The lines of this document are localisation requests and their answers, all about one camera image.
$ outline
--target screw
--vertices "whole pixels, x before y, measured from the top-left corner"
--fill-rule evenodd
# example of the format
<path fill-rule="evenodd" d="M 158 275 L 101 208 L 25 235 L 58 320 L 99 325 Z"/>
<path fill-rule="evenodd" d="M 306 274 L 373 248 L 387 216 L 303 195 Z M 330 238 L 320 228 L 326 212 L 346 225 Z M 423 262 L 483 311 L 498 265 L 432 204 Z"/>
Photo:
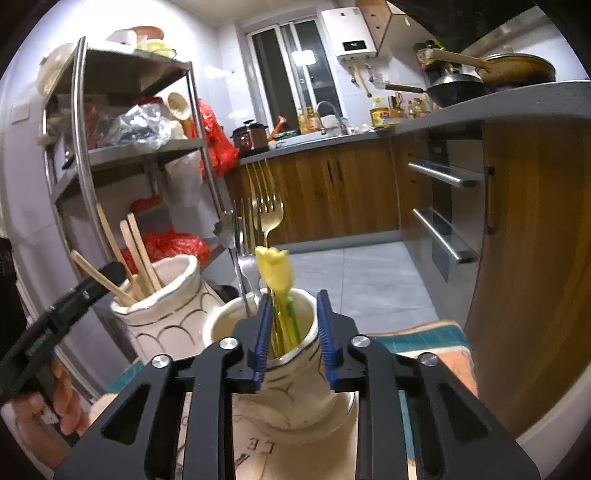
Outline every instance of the screw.
<path fill-rule="evenodd" d="M 152 365 L 156 368 L 164 368 L 170 363 L 168 355 L 157 355 L 152 359 Z"/>
<path fill-rule="evenodd" d="M 418 361 L 426 367 L 434 367 L 439 362 L 439 359 L 434 353 L 425 352 L 418 357 Z"/>
<path fill-rule="evenodd" d="M 220 340 L 220 347 L 224 350 L 234 350 L 238 346 L 238 340 L 234 337 L 226 337 Z"/>
<path fill-rule="evenodd" d="M 353 344 L 353 346 L 356 346 L 358 348 L 365 348 L 369 346 L 371 340 L 365 335 L 358 335 L 351 339 L 351 343 Z"/>

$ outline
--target person's hand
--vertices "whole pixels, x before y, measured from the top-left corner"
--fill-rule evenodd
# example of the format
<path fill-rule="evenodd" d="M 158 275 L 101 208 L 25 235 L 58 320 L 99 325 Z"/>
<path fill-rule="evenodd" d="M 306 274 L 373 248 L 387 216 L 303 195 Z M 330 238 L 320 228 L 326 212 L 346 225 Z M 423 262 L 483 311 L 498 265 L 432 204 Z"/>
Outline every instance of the person's hand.
<path fill-rule="evenodd" d="M 51 370 L 57 378 L 53 395 L 53 408 L 60 416 L 63 434 L 83 434 L 88 429 L 88 416 L 80 406 L 80 395 L 72 389 L 70 375 L 58 361 Z M 43 397 L 35 393 L 12 403 L 18 434 L 27 449 L 49 468 L 56 468 L 69 452 L 69 446 L 57 433 L 40 421 L 37 414 L 43 411 Z"/>

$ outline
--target oven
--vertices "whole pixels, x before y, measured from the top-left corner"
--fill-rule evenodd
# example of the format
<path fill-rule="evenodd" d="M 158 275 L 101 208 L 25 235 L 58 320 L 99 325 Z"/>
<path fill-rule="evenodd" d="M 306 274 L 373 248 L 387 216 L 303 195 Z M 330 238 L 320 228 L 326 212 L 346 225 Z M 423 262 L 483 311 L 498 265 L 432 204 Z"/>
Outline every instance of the oven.
<path fill-rule="evenodd" d="M 418 187 L 415 263 L 439 318 L 464 326 L 485 231 L 482 141 L 431 134 L 426 151 L 417 151 L 408 168 Z"/>

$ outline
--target wok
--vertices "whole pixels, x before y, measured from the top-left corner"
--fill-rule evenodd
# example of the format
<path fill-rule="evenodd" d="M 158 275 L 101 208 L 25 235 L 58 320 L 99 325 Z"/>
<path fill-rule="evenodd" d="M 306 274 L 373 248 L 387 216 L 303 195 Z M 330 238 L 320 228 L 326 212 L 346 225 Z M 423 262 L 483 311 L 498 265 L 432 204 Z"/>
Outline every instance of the wok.
<path fill-rule="evenodd" d="M 482 79 L 465 73 L 451 73 L 433 83 L 427 90 L 407 85 L 386 84 L 386 90 L 397 92 L 427 93 L 441 108 L 472 100 L 489 93 Z"/>
<path fill-rule="evenodd" d="M 548 60 L 527 53 L 500 53 L 478 59 L 430 48 L 425 56 L 476 67 L 480 78 L 495 90 L 556 81 L 556 69 Z"/>

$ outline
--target chopstick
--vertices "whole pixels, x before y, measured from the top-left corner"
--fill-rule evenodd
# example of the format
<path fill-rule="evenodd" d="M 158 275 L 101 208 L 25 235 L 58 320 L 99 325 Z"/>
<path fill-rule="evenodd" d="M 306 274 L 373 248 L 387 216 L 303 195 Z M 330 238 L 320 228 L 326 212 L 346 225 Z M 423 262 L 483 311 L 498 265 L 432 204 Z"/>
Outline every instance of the chopstick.
<path fill-rule="evenodd" d="M 131 257 L 134 259 L 135 266 L 138 269 L 138 278 L 143 285 L 143 290 L 147 291 L 149 295 L 152 295 L 152 293 L 155 293 L 156 291 L 148 277 L 142 258 L 139 256 L 138 248 L 135 246 L 134 236 L 131 234 L 127 220 L 121 220 L 119 227 L 121 228 L 125 245 L 129 248 L 129 253 L 131 253 Z"/>
<path fill-rule="evenodd" d="M 115 285 L 111 280 L 106 278 L 102 273 L 100 273 L 95 267 L 93 267 L 88 261 L 80 255 L 76 250 L 72 250 L 70 252 L 70 257 L 76 264 L 88 273 L 92 278 L 94 278 L 98 283 L 104 286 L 107 290 L 109 290 L 112 294 L 119 297 L 119 301 L 124 304 L 126 307 L 131 307 L 135 302 L 135 299 L 121 290 L 117 285 Z"/>
<path fill-rule="evenodd" d="M 127 221 L 129 222 L 129 226 L 131 227 L 131 234 L 134 236 L 135 244 L 138 247 L 139 256 L 142 258 L 144 262 L 144 267 L 146 272 L 148 273 L 148 278 L 152 285 L 154 286 L 154 290 L 158 291 L 162 289 L 162 284 L 160 283 L 160 279 L 158 275 L 156 275 L 156 270 L 152 266 L 152 262 L 148 256 L 148 252 L 146 251 L 146 247 L 144 245 L 144 241 L 142 240 L 142 235 L 139 232 L 138 224 L 135 221 L 135 216 L 133 213 L 130 213 L 127 216 Z"/>
<path fill-rule="evenodd" d="M 131 270 L 129 269 L 127 263 L 125 262 L 125 259 L 123 258 L 123 255 L 121 254 L 121 250 L 119 250 L 119 246 L 117 245 L 117 242 L 115 241 L 115 236 L 113 235 L 113 231 L 111 230 L 111 227 L 109 226 L 109 222 L 107 220 L 105 212 L 103 211 L 103 207 L 100 203 L 96 204 L 96 211 L 99 214 L 100 224 L 103 226 L 103 230 L 105 231 L 105 236 L 107 237 L 107 241 L 109 242 L 109 245 L 111 246 L 111 250 L 115 254 L 115 258 L 117 259 L 118 262 L 123 263 L 123 266 L 125 267 L 125 274 L 127 275 L 127 280 L 129 280 L 129 283 L 131 285 L 131 289 L 134 292 L 135 298 L 138 300 L 143 300 L 145 298 L 144 292 L 142 291 L 142 288 L 140 287 L 139 283 L 137 282 L 137 280 L 134 278 L 133 274 L 131 273 Z"/>

